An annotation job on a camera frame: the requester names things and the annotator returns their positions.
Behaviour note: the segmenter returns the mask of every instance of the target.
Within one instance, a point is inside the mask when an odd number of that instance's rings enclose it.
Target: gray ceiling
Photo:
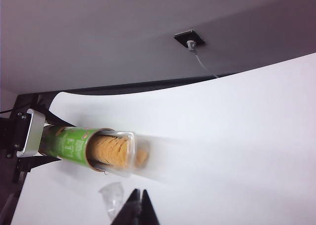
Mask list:
[[[29,93],[216,74],[316,52],[315,0],[1,0],[1,86]]]

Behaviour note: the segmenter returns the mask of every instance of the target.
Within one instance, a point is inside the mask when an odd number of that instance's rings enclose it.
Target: black mounting plate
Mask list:
[[[188,48],[187,41],[189,41],[189,40],[196,41],[197,46],[205,44],[205,41],[203,41],[194,30],[190,30],[190,31],[187,31],[184,33],[175,34],[174,39],[176,39],[178,42],[180,42],[182,45],[184,45],[185,48]]]

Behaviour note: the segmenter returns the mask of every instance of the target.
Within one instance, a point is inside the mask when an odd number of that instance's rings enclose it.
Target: green can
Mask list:
[[[39,153],[66,159],[101,172],[89,163],[86,155],[89,140],[101,130],[110,129],[46,126],[40,141]]]

